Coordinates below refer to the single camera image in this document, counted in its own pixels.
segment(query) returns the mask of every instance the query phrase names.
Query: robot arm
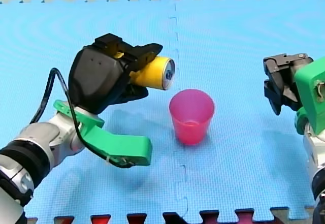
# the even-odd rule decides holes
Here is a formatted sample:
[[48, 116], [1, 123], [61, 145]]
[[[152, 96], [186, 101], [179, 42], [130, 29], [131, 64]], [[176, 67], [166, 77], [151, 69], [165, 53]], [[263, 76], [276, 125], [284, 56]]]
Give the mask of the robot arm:
[[308, 154], [307, 169], [315, 198], [313, 224], [325, 224], [325, 58], [286, 54], [264, 59], [269, 79], [265, 97], [276, 115], [281, 106], [296, 111], [297, 133], [303, 135]]
[[[99, 118], [109, 105], [148, 96], [147, 87], [166, 90], [173, 82], [173, 60], [158, 57], [162, 46], [131, 46], [107, 34], [78, 52], [69, 74], [69, 89], [58, 69], [50, 72], [39, 109], [20, 134], [0, 149], [0, 220], [26, 224], [24, 206], [50, 171], [84, 148], [119, 168], [148, 166], [151, 142], [144, 136], [114, 135]], [[55, 101], [55, 115], [39, 122], [55, 75], [67, 101]]]

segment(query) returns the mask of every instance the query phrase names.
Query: plastic cup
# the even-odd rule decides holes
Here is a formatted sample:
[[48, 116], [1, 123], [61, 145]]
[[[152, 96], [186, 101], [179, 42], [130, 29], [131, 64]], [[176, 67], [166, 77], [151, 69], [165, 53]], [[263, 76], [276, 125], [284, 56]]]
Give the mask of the plastic cup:
[[214, 103], [206, 93], [186, 89], [171, 99], [169, 111], [176, 138], [185, 145], [195, 145], [207, 134], [214, 114]]

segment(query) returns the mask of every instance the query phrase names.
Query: black cable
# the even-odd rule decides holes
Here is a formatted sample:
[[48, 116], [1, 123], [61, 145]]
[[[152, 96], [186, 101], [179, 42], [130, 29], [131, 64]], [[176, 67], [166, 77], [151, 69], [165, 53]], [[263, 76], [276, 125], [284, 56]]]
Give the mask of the black cable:
[[[70, 111], [71, 111], [71, 116], [72, 116], [73, 123], [74, 123], [75, 130], [76, 130], [76, 134], [77, 134], [79, 140], [92, 153], [94, 153], [95, 155], [99, 156], [100, 158], [106, 160], [106, 157], [104, 155], [102, 155], [102, 154], [96, 152], [95, 150], [93, 150], [89, 146], [89, 144], [82, 138], [82, 136], [80, 134], [80, 131], [79, 131], [79, 125], [78, 125], [76, 113], [75, 113], [73, 104], [71, 102], [70, 96], [69, 96], [68, 87], [66, 85], [66, 82], [64, 81], [64, 78], [63, 78], [61, 72], [57, 68], [52, 68], [51, 71], [50, 71], [50, 74], [49, 74], [49, 77], [48, 77], [48, 80], [47, 80], [47, 84], [46, 84], [46, 88], [45, 88], [45, 91], [44, 91], [44, 95], [43, 95], [41, 104], [40, 104], [40, 106], [39, 106], [39, 108], [38, 108], [35, 116], [30, 121], [30, 124], [31, 123], [35, 123], [35, 122], [38, 122], [39, 119], [41, 118], [41, 116], [43, 115], [43, 113], [45, 111], [45, 108], [47, 106], [47, 103], [49, 101], [51, 92], [52, 92], [52, 88], [53, 88], [53, 84], [54, 84], [54, 80], [55, 80], [55, 75], [57, 75], [57, 77], [58, 77], [58, 79], [60, 81], [61, 87], [62, 87], [62, 89], [63, 89], [63, 91], [64, 91], [64, 93], [65, 93], [65, 95], [67, 97], [68, 104], [69, 104], [69, 108], [70, 108]], [[109, 159], [109, 163], [111, 163], [112, 165], [114, 165], [116, 167], [119, 167], [119, 168], [130, 168], [130, 167], [134, 166], [134, 164], [133, 163], [130, 163], [130, 162], [127, 162], [125, 165], [120, 165], [120, 164], [115, 163], [111, 159]]]

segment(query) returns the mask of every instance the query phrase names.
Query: green bracket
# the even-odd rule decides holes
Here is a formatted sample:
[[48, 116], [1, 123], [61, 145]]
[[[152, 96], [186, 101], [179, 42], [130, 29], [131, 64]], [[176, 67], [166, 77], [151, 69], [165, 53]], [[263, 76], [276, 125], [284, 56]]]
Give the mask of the green bracket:
[[316, 134], [325, 129], [325, 57], [300, 68], [295, 74], [303, 109], [296, 116], [297, 132], [301, 125], [310, 123]]
[[305, 108], [300, 108], [295, 117], [295, 127], [297, 130], [297, 133], [300, 135], [304, 134], [305, 131], [305, 125], [308, 123], [307, 113]]
[[[56, 100], [54, 108], [72, 118], [70, 108], [63, 101]], [[75, 111], [77, 121], [82, 124], [80, 134], [89, 146], [115, 162], [123, 159], [137, 166], [151, 164], [152, 145], [144, 136], [115, 135], [102, 129], [104, 121]]]

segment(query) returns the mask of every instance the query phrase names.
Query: screw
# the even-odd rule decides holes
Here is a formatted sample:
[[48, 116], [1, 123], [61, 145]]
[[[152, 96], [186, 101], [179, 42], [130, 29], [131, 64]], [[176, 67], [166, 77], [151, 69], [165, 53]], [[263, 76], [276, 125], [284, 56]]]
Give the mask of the screw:
[[319, 196], [319, 201], [324, 204], [325, 203], [325, 193], [321, 193]]

